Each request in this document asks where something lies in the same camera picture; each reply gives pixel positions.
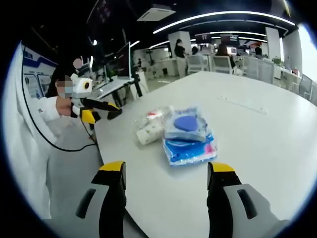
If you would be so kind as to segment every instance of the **plastic bag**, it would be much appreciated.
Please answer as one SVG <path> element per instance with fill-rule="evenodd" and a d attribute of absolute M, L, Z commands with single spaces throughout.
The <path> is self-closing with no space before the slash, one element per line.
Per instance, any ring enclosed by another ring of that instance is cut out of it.
<path fill-rule="evenodd" d="M 162 107 L 147 112 L 135 121 L 135 134 L 142 145 L 149 144 L 163 137 L 163 123 L 173 112 L 173 107 Z"/>
<path fill-rule="evenodd" d="M 210 133 L 205 119 L 196 107 L 175 110 L 164 123 L 165 139 L 205 141 Z"/>
<path fill-rule="evenodd" d="M 175 110 L 164 121 L 163 148 L 171 166 L 217 157 L 214 137 L 198 108 Z"/>
<path fill-rule="evenodd" d="M 212 134 L 203 142 L 163 139 L 163 148 L 171 166 L 197 164 L 217 157 Z"/>

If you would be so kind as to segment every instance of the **white lab coat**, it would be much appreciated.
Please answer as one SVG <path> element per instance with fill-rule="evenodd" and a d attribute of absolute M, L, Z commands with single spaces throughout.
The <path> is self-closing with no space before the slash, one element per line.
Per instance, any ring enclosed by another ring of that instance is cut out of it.
<path fill-rule="evenodd" d="M 3 94 L 3 131 L 8 164 L 20 191 L 40 218 L 50 218 L 50 195 L 46 187 L 47 163 L 52 147 L 34 127 L 22 93 L 22 47 L 12 59 Z M 24 82 L 25 97 L 32 118 L 51 142 L 56 137 L 40 116 Z"/>
<path fill-rule="evenodd" d="M 43 97 L 32 101 L 51 132 L 58 138 L 67 126 L 78 123 L 78 119 L 61 116 L 56 109 L 56 100 L 57 97 Z"/>

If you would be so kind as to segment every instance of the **blue plastic package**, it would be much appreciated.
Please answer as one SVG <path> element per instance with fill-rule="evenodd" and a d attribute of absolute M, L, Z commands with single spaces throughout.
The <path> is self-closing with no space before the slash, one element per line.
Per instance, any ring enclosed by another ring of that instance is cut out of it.
<path fill-rule="evenodd" d="M 203 142 L 209 134 L 210 131 L 207 128 L 207 123 L 197 107 L 175 110 L 164 123 L 165 139 Z"/>
<path fill-rule="evenodd" d="M 171 166 L 197 164 L 217 157 L 211 133 L 204 142 L 163 139 L 163 148 Z"/>

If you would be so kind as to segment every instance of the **computer monitor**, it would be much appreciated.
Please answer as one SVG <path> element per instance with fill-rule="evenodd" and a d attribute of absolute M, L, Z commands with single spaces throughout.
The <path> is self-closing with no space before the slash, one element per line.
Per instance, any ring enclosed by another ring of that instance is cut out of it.
<path fill-rule="evenodd" d="M 130 42 L 116 53 L 115 59 L 117 75 L 119 77 L 131 77 Z"/>
<path fill-rule="evenodd" d="M 227 47 L 227 52 L 231 56 L 236 56 L 237 55 L 237 48 L 235 48 L 235 47 Z"/>
<path fill-rule="evenodd" d="M 211 35 L 209 33 L 196 35 L 196 44 L 211 43 Z"/>

